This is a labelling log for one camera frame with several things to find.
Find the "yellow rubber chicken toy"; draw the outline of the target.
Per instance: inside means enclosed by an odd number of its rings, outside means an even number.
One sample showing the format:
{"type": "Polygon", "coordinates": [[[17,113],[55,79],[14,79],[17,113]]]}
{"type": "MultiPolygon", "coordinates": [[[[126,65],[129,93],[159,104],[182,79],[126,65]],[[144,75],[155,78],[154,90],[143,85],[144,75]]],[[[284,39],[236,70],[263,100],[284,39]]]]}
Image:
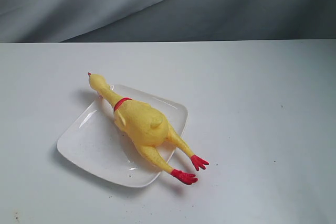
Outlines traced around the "yellow rubber chicken toy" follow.
{"type": "Polygon", "coordinates": [[[99,74],[89,72],[88,77],[90,87],[113,107],[115,125],[120,131],[126,133],[143,158],[186,185],[192,185],[198,181],[195,174],[170,166],[157,150],[157,147],[164,142],[169,142],[190,158],[196,170],[205,169],[209,165],[209,162],[191,150],[161,111],[147,103],[120,96],[99,74]]]}

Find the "white square plate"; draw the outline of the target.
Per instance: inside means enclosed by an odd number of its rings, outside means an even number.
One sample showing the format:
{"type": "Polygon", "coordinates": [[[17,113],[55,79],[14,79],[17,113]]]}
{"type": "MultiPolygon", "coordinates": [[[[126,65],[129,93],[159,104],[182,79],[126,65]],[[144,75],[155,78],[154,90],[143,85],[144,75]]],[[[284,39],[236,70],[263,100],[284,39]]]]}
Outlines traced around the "white square plate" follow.
{"type": "MultiPolygon", "coordinates": [[[[182,137],[188,118],[184,105],[120,84],[111,89],[161,111],[182,137]]],[[[95,99],[58,139],[58,152],[78,168],[106,181],[132,188],[151,184],[161,171],[137,152],[113,119],[112,106],[95,99]]]]}

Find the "grey fabric backdrop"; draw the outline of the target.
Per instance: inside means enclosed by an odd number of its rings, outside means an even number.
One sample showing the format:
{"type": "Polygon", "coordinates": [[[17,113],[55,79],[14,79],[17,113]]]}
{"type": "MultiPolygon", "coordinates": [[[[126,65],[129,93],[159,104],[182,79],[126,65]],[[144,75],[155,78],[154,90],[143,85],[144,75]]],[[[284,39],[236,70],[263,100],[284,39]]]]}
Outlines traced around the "grey fabric backdrop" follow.
{"type": "Polygon", "coordinates": [[[335,0],[1,0],[1,42],[335,37],[335,0]]]}

